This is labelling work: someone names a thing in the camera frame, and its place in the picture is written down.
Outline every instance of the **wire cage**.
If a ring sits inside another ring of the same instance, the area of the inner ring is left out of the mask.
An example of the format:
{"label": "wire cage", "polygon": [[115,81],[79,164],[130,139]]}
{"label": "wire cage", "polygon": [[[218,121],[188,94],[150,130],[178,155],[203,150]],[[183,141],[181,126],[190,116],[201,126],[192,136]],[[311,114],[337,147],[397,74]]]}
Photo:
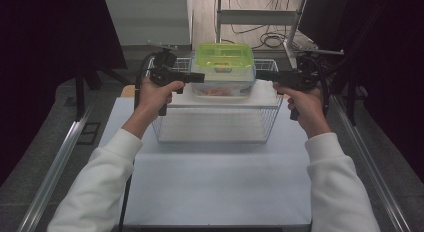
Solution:
{"label": "wire cage", "polygon": [[[190,58],[178,58],[173,70],[190,72]],[[278,71],[270,59],[255,59],[256,69]],[[199,98],[190,84],[174,95],[167,115],[153,122],[160,143],[266,143],[283,100],[268,81],[257,81],[249,98]]]}

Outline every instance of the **metal rail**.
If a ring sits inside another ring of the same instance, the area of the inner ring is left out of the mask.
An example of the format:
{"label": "metal rail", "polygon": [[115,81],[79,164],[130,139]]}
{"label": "metal rail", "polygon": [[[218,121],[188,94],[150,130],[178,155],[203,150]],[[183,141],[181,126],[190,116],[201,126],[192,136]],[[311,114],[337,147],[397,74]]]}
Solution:
{"label": "metal rail", "polygon": [[68,162],[72,150],[77,143],[78,137],[84,128],[87,118],[94,107],[95,100],[96,94],[94,94],[91,98],[89,105],[87,106],[87,109],[82,115],[80,121],[75,121],[69,129],[69,132],[62,143],[62,146],[60,147],[52,165],[50,166],[49,171],[46,174],[46,177],[44,178],[40,188],[37,191],[37,194],[32,200],[32,203],[29,206],[29,209],[27,210],[17,231],[32,232],[37,227],[38,222],[40,221],[40,218],[43,215],[43,212],[50,200],[50,197],[56,188],[57,182],[62,175],[66,163]]}
{"label": "metal rail", "polygon": [[390,191],[389,187],[383,179],[383,176],[378,170],[370,151],[368,150],[364,140],[361,137],[361,134],[359,133],[357,127],[354,127],[350,124],[349,118],[344,112],[345,106],[343,105],[342,98],[340,96],[332,95],[330,99],[334,107],[337,109],[337,112],[340,115],[344,126],[346,127],[346,131],[350,135],[350,138],[352,139],[352,142],[354,143],[355,148],[364,163],[365,169],[367,170],[375,190],[380,196],[380,199],[383,202],[386,212],[389,215],[396,231],[410,232],[411,229],[405,220],[402,210],[397,203],[395,196]]}

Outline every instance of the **white tabletop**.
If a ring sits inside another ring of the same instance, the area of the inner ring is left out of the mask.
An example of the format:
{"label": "white tabletop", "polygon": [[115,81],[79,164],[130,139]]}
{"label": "white tabletop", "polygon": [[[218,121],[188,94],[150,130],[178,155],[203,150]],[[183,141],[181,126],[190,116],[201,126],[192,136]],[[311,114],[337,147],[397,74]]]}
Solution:
{"label": "white tabletop", "polygon": [[[104,145],[133,110],[118,98]],[[311,220],[306,135],[286,102],[266,144],[160,144],[150,126],[135,159],[125,225],[278,226]]]}

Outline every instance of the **gray floor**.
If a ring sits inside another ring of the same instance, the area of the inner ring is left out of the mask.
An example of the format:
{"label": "gray floor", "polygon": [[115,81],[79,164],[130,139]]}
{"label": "gray floor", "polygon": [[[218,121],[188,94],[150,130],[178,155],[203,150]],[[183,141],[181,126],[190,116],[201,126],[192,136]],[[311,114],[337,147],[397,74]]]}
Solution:
{"label": "gray floor", "polygon": [[[201,33],[198,36],[211,36]],[[256,43],[258,34],[251,35],[253,38],[244,38],[244,41]],[[196,41],[207,40],[206,37],[194,37],[193,45]],[[128,70],[119,70],[121,75],[134,81],[135,71],[138,69],[141,58],[148,51],[138,49],[126,50]],[[179,57],[188,57],[191,51],[178,52]],[[281,51],[256,52],[256,58],[275,59],[280,69],[287,68],[288,62],[284,53]],[[91,127],[98,125],[97,134],[86,134],[79,137],[79,144],[76,145],[66,168],[59,180],[59,183],[52,194],[49,203],[41,216],[36,231],[45,231],[58,203],[66,195],[75,176],[81,168],[87,163],[92,150],[99,143],[103,130],[108,121],[109,113],[113,103],[122,91],[123,85],[111,79],[110,77],[99,73],[103,82],[100,91],[88,91],[87,100],[96,97],[95,106],[90,114],[87,123]],[[357,128],[364,139],[372,157],[381,172],[382,177],[395,196],[405,219],[410,225],[411,231],[424,231],[424,185],[413,173],[405,159],[390,142],[387,136],[376,125],[363,107],[361,100],[356,102],[356,120]],[[16,231],[22,218],[24,217],[30,203],[32,202],[38,188],[40,187],[44,176],[46,175],[57,151],[63,143],[70,126],[76,115],[75,107],[75,83],[73,80],[67,81],[57,88],[56,102],[53,105],[49,116],[40,128],[39,133],[34,138],[26,154],[12,172],[9,179],[0,188],[0,231]],[[335,109],[330,105],[328,120],[333,130],[338,134],[339,141],[346,152],[350,155],[356,164],[358,174],[363,180],[368,190],[370,200],[380,224],[382,231],[397,231],[393,225],[386,207],[375,189],[366,167],[354,146],[352,139],[346,132],[346,127]],[[177,231],[198,231],[200,229],[179,229]],[[281,231],[279,228],[256,228],[256,229],[221,229],[222,231]],[[143,231],[164,231],[164,229],[145,229]],[[306,231],[305,228],[289,228],[284,231]]]}

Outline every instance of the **black cable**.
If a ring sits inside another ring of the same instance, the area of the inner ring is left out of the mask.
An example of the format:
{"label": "black cable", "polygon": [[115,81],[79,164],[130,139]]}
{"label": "black cable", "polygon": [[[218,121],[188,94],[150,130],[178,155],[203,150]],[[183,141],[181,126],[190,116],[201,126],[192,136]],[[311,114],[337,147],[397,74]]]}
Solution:
{"label": "black cable", "polygon": [[268,4],[265,6],[265,9],[268,8],[269,5],[272,5],[274,0],[269,0]]}
{"label": "black cable", "polygon": [[277,3],[275,3],[275,7],[274,7],[274,10],[277,10],[277,7],[278,7],[278,2],[279,2],[280,0],[277,0]]}
{"label": "black cable", "polygon": [[[137,108],[138,103],[140,101],[140,89],[141,89],[141,80],[143,77],[145,77],[146,72],[148,69],[144,69],[146,66],[147,61],[150,57],[156,56],[157,53],[153,52],[148,54],[144,59],[141,61],[140,67],[137,70],[136,76],[135,76],[135,94],[134,94],[134,110]],[[128,195],[131,187],[131,180],[132,175],[128,178],[127,183],[125,184],[125,190],[124,190],[124,199],[122,202],[122,209],[121,209],[121,216],[119,218],[119,224],[118,224],[118,231],[121,232],[124,226],[124,218],[125,218],[125,211],[127,210],[127,203],[128,203]]]}
{"label": "black cable", "polygon": [[226,40],[226,39],[221,39],[221,41],[229,42],[229,43],[231,43],[231,44],[235,44],[235,43],[236,43],[236,42],[234,42],[234,41]]}
{"label": "black cable", "polygon": [[[285,38],[286,37],[283,34],[275,33],[275,32],[268,32],[268,30],[267,30],[267,32],[265,32],[264,34],[262,34],[261,37],[259,38],[259,40],[261,41],[261,45],[256,46],[256,47],[253,47],[252,49],[257,49],[257,48],[259,48],[259,47],[261,47],[263,45],[267,46],[268,48],[275,49],[275,48],[278,48],[281,45],[283,45]],[[271,40],[271,39],[278,40],[279,41],[279,44],[278,45],[270,45],[270,44],[268,44],[267,41],[268,40]]]}
{"label": "black cable", "polygon": [[[231,0],[228,0],[228,6],[229,6],[229,8],[231,9]],[[266,25],[261,25],[261,26],[258,26],[258,27],[255,27],[255,28],[253,28],[253,29],[249,29],[249,30],[244,30],[244,31],[235,31],[235,30],[234,30],[234,27],[233,27],[233,24],[231,24],[231,30],[233,31],[233,33],[234,33],[234,34],[243,34],[243,33],[247,33],[247,32],[250,32],[250,31],[257,30],[257,29],[262,28],[262,27],[265,27],[265,26],[266,26]]]}
{"label": "black cable", "polygon": [[290,0],[287,0],[286,10],[288,10],[288,9],[289,9],[289,3],[290,3]]}
{"label": "black cable", "polygon": [[239,4],[238,0],[236,0],[236,3],[238,4],[238,6],[239,6],[239,7],[240,7],[240,9],[241,9],[241,5]]}
{"label": "black cable", "polygon": [[[264,34],[268,33],[269,27],[270,27],[270,25],[268,25],[268,28],[266,29],[266,32]],[[261,41],[261,44],[258,45],[258,46],[252,47],[252,50],[257,49],[257,48],[260,48],[260,47],[262,47],[262,45],[264,45],[264,42],[261,39],[264,34],[262,34],[261,37],[259,37],[259,40]]]}
{"label": "black cable", "polygon": [[325,78],[325,73],[323,72],[321,65],[318,64],[316,59],[312,58],[309,53],[304,55],[303,59],[306,59],[306,60],[310,61],[311,63],[313,63],[315,65],[316,69],[317,69],[318,77],[319,77],[319,80],[321,82],[321,90],[322,90],[322,94],[323,94],[322,112],[324,113],[324,116],[326,116],[327,111],[328,111],[328,107],[329,107],[329,104],[330,104],[330,101],[329,101],[330,92],[328,90],[328,85],[327,85],[327,81],[326,81],[326,78]]}

